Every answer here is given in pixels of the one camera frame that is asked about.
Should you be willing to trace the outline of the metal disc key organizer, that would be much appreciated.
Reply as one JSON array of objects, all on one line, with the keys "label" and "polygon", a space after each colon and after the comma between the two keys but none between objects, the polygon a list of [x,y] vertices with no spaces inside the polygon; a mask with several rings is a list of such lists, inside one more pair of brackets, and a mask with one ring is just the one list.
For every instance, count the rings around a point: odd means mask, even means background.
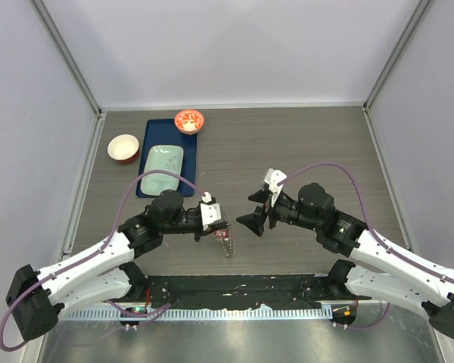
[{"label": "metal disc key organizer", "polygon": [[229,233],[229,238],[228,239],[222,239],[222,238],[216,238],[216,242],[220,245],[222,254],[224,255],[225,258],[231,258],[233,257],[235,253],[235,239],[233,236],[233,230],[232,230],[232,224],[229,221],[229,217],[226,213],[226,211],[223,209],[222,210],[222,217],[223,219],[227,222],[228,226],[227,228],[218,230],[218,231],[227,231]]}]

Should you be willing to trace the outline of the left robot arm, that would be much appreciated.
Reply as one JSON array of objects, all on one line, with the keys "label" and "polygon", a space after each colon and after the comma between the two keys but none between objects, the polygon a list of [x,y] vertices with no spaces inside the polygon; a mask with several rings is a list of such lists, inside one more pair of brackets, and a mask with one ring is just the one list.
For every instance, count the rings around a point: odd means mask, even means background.
[{"label": "left robot arm", "polygon": [[139,301],[146,279],[135,259],[159,247],[166,234],[190,234],[195,241],[227,226],[219,204],[205,194],[184,208],[176,191],[164,191],[144,212],[115,222],[102,241],[69,259],[35,270],[16,270],[5,298],[23,340],[48,333],[64,316],[93,303],[125,297]]}]

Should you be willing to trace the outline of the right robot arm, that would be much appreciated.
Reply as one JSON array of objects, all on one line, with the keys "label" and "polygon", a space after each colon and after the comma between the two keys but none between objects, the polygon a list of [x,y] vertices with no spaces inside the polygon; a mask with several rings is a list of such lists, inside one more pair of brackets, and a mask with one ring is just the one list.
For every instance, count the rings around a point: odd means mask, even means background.
[{"label": "right robot arm", "polygon": [[331,296],[342,299],[350,293],[383,300],[426,318],[454,339],[453,268],[415,255],[336,209],[334,198],[317,183],[304,185],[297,199],[285,192],[274,196],[267,186],[248,199],[259,205],[237,221],[257,236],[283,222],[314,231],[325,249],[345,257],[329,272]]}]

